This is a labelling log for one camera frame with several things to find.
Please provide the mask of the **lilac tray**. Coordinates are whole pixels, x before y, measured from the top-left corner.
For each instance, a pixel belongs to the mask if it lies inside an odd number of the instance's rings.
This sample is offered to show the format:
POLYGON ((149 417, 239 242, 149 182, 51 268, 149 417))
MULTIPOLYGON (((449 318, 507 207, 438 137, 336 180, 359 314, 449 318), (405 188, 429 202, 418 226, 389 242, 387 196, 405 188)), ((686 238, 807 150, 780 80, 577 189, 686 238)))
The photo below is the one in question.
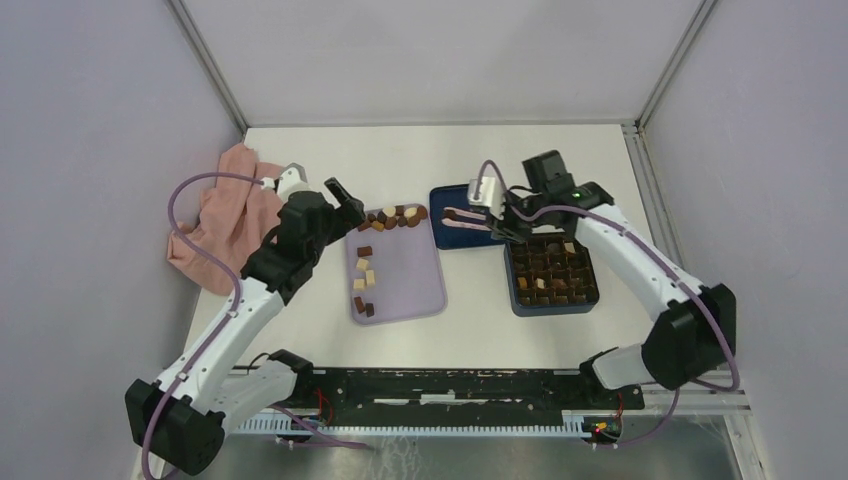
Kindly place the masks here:
POLYGON ((376 326, 435 316, 447 306, 427 208, 389 205, 366 213, 344 238, 352 320, 376 326))

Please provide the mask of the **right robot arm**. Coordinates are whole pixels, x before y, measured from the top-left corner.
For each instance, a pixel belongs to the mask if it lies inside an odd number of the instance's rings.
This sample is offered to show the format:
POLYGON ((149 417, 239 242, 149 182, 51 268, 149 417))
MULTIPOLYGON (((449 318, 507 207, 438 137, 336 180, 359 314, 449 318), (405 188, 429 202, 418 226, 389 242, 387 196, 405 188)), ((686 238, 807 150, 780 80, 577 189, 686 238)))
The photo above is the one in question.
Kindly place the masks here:
POLYGON ((519 242, 537 227, 561 231, 605 262, 653 322, 644 341, 584 362, 589 373, 577 382, 580 400, 602 408, 619 388, 635 384, 738 389, 733 292, 724 284, 705 284, 667 258, 639 234, 606 190, 595 182, 577 184, 558 151, 536 155, 522 167, 525 196, 510 190, 491 160, 468 188, 469 204, 484 214, 493 237, 519 242))

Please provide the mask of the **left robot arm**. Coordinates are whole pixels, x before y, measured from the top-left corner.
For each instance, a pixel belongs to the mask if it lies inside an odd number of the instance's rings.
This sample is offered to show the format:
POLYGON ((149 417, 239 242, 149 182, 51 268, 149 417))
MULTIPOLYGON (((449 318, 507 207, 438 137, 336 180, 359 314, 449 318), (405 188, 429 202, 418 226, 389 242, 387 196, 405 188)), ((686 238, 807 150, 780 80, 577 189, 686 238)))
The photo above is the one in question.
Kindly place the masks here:
POLYGON ((125 394, 134 441, 141 448, 142 475, 154 478, 157 456, 175 472, 197 475, 215 459, 226 438, 246 421, 284 401, 306 405, 313 379, 299 366, 270 358, 255 373, 230 381, 237 360, 271 319, 282 312, 313 275, 325 248, 367 218, 363 202, 335 178, 324 185, 328 202, 312 190, 298 166, 277 177, 239 180, 272 192, 282 202, 279 223, 262 239, 241 272, 173 229, 190 249, 219 267, 233 290, 196 341, 154 381, 134 381, 125 394))

